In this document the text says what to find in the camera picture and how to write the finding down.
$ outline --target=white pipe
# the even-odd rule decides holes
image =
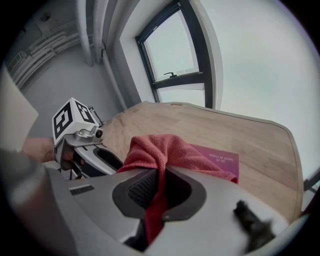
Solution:
[[[121,104],[123,110],[127,110],[128,107],[127,107],[127,105],[126,105],[126,103],[125,103],[125,100],[124,100],[124,98],[122,97],[121,92],[120,92],[120,90],[119,90],[119,87],[118,87],[118,85],[117,85],[117,81],[116,81],[115,76],[114,76],[114,73],[113,73],[113,71],[112,71],[112,69],[111,69],[111,65],[110,65],[110,62],[109,62],[109,60],[108,60],[108,56],[107,56],[106,50],[103,50],[103,51],[102,51],[102,59],[103,59],[103,63],[104,63],[106,72],[107,72],[107,74],[108,74],[109,77],[110,77],[111,84],[112,84],[112,86],[113,86],[113,88],[114,88],[114,90],[115,90],[116,95],[117,95],[118,98],[119,98],[120,104]]]
[[[51,51],[50,48],[44,49],[40,54],[38,54],[34,59],[32,59],[28,65],[18,74],[16,80],[14,82],[17,84],[21,77],[28,71],[30,67],[32,67],[43,55],[45,55],[47,52]]]
[[[16,71],[12,74],[12,80],[16,81],[17,76],[22,72],[22,70],[28,66],[28,64],[32,61],[31,56],[27,56],[25,60],[22,61],[22,63],[19,64],[19,67],[16,69]]]
[[[24,74],[24,76],[20,79],[20,81],[17,83],[17,87],[20,88],[27,80],[29,77],[32,76],[32,74],[38,69],[40,68],[46,61],[48,61],[49,59],[51,59],[53,56],[55,56],[55,54],[53,52],[47,54],[44,58],[42,58],[40,61],[38,61],[37,63],[35,63],[29,70],[27,73]]]
[[[93,44],[98,64],[102,57],[102,35],[108,2],[109,0],[95,0],[93,8]]]
[[[14,58],[11,60],[11,62],[6,66],[8,71],[10,68],[10,72],[9,73],[13,73],[13,70],[19,65],[19,63],[25,59],[25,57],[22,57],[20,51],[14,56]]]
[[[44,41],[43,43],[39,44],[37,47],[35,47],[34,49],[32,49],[30,51],[30,55],[35,54],[37,51],[39,51],[41,48],[45,47],[46,45],[48,45],[49,43],[51,43],[52,41],[54,41],[55,39],[59,38],[59,37],[66,37],[66,32],[61,32],[59,34],[54,35],[53,37],[50,37],[48,40]]]
[[[41,54],[46,48],[52,47],[53,45],[63,42],[67,37],[65,35],[60,36],[59,38],[53,40],[52,42],[48,43],[46,46],[42,47],[40,50],[34,52],[33,54],[30,54],[32,58],[37,57],[39,54]]]
[[[94,62],[92,60],[89,38],[87,34],[86,0],[75,1],[75,21],[79,32],[84,58],[88,65],[93,67]]]
[[[74,39],[74,38],[76,38],[76,41],[79,41],[79,39],[77,37],[78,37],[78,33],[72,34],[68,37],[64,36],[64,38],[58,38],[58,39],[54,40],[53,42],[51,42],[50,46],[52,48],[55,48],[57,46],[60,46],[64,43],[68,42],[71,39]],[[32,57],[28,56],[26,58],[26,60],[19,66],[17,71],[13,74],[13,76],[12,76],[13,81],[15,81],[16,84],[18,84],[18,82],[19,82],[19,80],[21,80],[21,78],[23,80],[23,78],[26,76],[26,74],[29,73],[28,70],[30,68],[32,69],[33,65],[37,65],[37,61],[39,59],[41,59],[41,57],[49,51],[51,51],[51,49],[48,48],[48,45],[46,45],[41,50],[37,51],[34,56],[32,56]]]
[[[64,45],[61,45],[60,47],[58,47],[57,49],[55,49],[54,51],[58,54],[60,52],[62,52],[65,49],[68,49],[71,46],[74,46],[76,44],[79,44],[80,40],[78,38],[71,40],[69,42],[67,42]],[[47,54],[43,59],[41,59],[39,62],[37,62],[24,76],[23,78],[20,80],[19,83],[17,83],[17,87],[20,88],[31,76],[32,74],[39,69],[45,62],[47,62],[48,60],[50,60],[52,57],[54,57],[55,54],[53,52]]]
[[[75,21],[71,21],[71,22],[66,23],[66,24],[64,24],[64,25],[62,25],[62,26],[57,27],[56,29],[52,30],[50,33],[44,35],[43,37],[41,37],[41,38],[39,38],[37,41],[35,41],[33,44],[31,44],[31,45],[28,47],[28,49],[26,50],[26,52],[30,52],[39,42],[43,41],[43,40],[46,39],[46,38],[50,38],[50,36],[51,36],[52,34],[56,33],[57,31],[60,31],[60,30],[62,30],[62,29],[64,29],[64,28],[66,28],[66,27],[68,27],[68,26],[72,26],[72,25],[74,25],[74,24],[76,24],[76,22],[75,22]]]

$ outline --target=window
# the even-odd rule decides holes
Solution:
[[[213,108],[213,80],[205,37],[188,0],[173,1],[136,42],[156,102]]]

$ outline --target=pink cloth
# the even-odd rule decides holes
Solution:
[[[122,173],[137,167],[158,169],[158,191],[145,212],[145,229],[149,244],[161,231],[162,214],[168,209],[164,193],[166,165],[194,170],[237,183],[235,175],[221,170],[179,136],[163,134],[133,137],[123,167],[117,172]]]

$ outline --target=light wood tabletop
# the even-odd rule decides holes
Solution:
[[[289,223],[302,207],[303,179],[295,140],[284,126],[189,103],[142,102],[104,125],[103,144],[124,161],[133,136],[175,134],[191,144],[239,154],[239,186]]]

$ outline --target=black knob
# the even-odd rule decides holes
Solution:
[[[103,134],[102,130],[97,130],[96,133],[95,133],[95,136],[97,138],[101,138],[102,134]]]

